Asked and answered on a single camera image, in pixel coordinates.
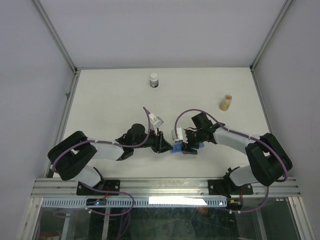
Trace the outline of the blue weekly pill organizer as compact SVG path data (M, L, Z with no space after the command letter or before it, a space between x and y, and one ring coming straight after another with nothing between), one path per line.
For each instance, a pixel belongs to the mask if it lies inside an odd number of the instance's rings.
M182 153L182 149L187 148L186 142L176 142L172 147L171 153Z

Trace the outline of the white pill bottle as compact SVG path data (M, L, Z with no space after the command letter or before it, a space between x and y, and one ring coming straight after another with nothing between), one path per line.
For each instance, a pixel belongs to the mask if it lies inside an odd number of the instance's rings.
M159 76L157 73L153 72L150 74L149 84L152 88L157 88L159 86Z

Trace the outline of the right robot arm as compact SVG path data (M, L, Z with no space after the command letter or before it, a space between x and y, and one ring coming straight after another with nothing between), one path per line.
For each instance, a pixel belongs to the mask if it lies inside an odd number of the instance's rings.
M192 117L194 127L184 130L186 142L184 154L196 155L203 143L212 143L230 147L246 155L249 164L229 168L223 176L222 183L214 185L221 195L229 196L249 184L260 183L269 187L274 182L284 182L293 164L277 138L266 133L252 136L236 131L218 121L209 120L204 112Z

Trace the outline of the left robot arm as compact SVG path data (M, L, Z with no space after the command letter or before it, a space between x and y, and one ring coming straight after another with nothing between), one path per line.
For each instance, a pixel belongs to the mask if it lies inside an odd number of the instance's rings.
M87 185L93 194L100 194L105 188L104 177L96 167L89 166L92 159L123 161L134 154L135 149L151 148L156 154L171 151L163 132L135 123L111 144L90 141L82 131L76 131L49 150L47 157L52 170L63 181L76 180Z

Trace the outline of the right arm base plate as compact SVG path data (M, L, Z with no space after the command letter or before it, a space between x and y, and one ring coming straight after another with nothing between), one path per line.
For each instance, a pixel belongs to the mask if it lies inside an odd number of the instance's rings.
M207 184L208 193L211 196L222 195L230 198L232 195L253 195L253 187L251 184L236 186L231 181L224 179L209 179Z

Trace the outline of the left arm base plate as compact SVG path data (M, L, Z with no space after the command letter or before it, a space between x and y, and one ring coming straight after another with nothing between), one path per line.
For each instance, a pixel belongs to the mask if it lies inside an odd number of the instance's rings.
M97 185L88 188L83 183L78 182L76 195L77 196L118 196L120 191L121 181L119 179L104 179Z

